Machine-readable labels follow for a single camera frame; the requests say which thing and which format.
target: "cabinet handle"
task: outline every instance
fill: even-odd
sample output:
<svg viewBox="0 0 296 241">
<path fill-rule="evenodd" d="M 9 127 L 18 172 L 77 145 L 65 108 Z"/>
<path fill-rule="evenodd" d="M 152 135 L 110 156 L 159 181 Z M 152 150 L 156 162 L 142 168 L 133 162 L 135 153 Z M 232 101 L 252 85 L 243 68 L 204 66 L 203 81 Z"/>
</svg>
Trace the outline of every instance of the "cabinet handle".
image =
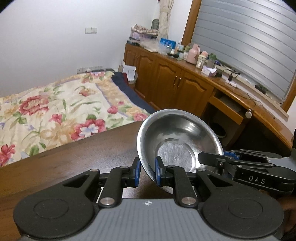
<svg viewBox="0 0 296 241">
<path fill-rule="evenodd" d="M 177 77 L 178 77 L 178 76 L 176 76 L 175 79 L 174 79 L 173 86 L 175 86 L 175 84 L 176 84 L 175 82 L 176 82 L 176 78 L 177 78 Z"/>
<path fill-rule="evenodd" d="M 247 119 L 250 119 L 251 117 L 252 117 L 252 110 L 251 109 L 249 109 L 247 112 L 246 112 L 246 118 Z"/>
<path fill-rule="evenodd" d="M 180 82 L 181 82 L 182 78 L 179 78 L 178 84 L 177 84 L 177 88 L 179 88 Z"/>
</svg>

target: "bowl rim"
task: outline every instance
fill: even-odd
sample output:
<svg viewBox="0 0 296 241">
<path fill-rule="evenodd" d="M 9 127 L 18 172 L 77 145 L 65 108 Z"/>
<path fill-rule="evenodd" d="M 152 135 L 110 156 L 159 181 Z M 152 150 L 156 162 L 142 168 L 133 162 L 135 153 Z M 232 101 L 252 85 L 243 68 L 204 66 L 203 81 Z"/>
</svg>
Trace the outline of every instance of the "bowl rim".
<svg viewBox="0 0 296 241">
<path fill-rule="evenodd" d="M 140 158 L 141 164 L 145 170 L 145 172 L 148 174 L 148 176 L 155 182 L 155 173 L 152 169 L 152 167 L 149 165 L 148 160 L 144 156 L 144 147 L 141 145 L 142 142 L 144 142 L 144 133 L 148 130 L 150 125 L 155 122 L 156 120 L 163 118 L 168 115 L 178 115 L 181 117 L 185 117 L 186 119 L 190 119 L 191 121 L 203 126 L 205 130 L 210 134 L 210 136 L 213 139 L 213 142 L 217 145 L 218 153 L 223 155 L 223 148 L 222 145 L 217 137 L 217 135 L 214 133 L 214 131 L 206 124 L 202 119 L 199 117 L 188 113 L 183 110 L 177 110 L 177 109 L 164 109 L 164 110 L 159 110 L 151 114 L 141 125 L 138 136 L 137 136 L 137 151 L 138 151 L 138 156 Z"/>
</svg>

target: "gray gripper housing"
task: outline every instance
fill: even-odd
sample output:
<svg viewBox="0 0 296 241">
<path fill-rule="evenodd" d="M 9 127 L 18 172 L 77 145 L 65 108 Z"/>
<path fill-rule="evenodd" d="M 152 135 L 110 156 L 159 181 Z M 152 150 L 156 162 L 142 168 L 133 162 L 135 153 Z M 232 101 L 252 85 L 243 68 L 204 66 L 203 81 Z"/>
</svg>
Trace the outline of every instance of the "gray gripper housing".
<svg viewBox="0 0 296 241">
<path fill-rule="evenodd" d="M 20 239 L 34 240 L 26 236 Z M 196 209 L 180 207 L 173 199 L 123 199 L 117 207 L 100 210 L 92 223 L 80 233 L 62 240 L 242 241 L 211 229 Z M 277 240 L 274 236 L 252 239 Z"/>
</svg>

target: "black circular pad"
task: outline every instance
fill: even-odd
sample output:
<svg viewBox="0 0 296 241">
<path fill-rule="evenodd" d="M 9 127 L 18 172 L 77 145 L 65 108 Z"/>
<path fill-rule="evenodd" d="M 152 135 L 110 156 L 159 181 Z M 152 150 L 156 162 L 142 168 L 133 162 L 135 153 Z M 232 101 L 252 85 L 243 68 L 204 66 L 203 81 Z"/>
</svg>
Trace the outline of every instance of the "black circular pad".
<svg viewBox="0 0 296 241">
<path fill-rule="evenodd" d="M 243 185 L 219 188 L 206 200 L 202 213 L 214 229 L 241 239 L 273 234 L 284 218 L 275 199 Z"/>
<path fill-rule="evenodd" d="M 37 239 L 57 239 L 79 232 L 94 216 L 93 204 L 83 195 L 31 195 L 14 209 L 14 221 L 21 233 Z"/>
</svg>

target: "curtain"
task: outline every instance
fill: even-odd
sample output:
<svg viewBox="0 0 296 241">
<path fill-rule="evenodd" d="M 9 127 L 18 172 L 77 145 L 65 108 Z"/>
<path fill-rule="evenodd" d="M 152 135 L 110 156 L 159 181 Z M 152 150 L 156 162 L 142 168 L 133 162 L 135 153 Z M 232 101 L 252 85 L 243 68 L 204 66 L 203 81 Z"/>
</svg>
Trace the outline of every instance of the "curtain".
<svg viewBox="0 0 296 241">
<path fill-rule="evenodd" d="M 172 7 L 175 0 L 160 0 L 160 16 L 159 16 L 159 29 L 158 29 L 158 37 L 168 38 L 168 28 L 170 25 L 170 13 L 172 11 Z"/>
</svg>

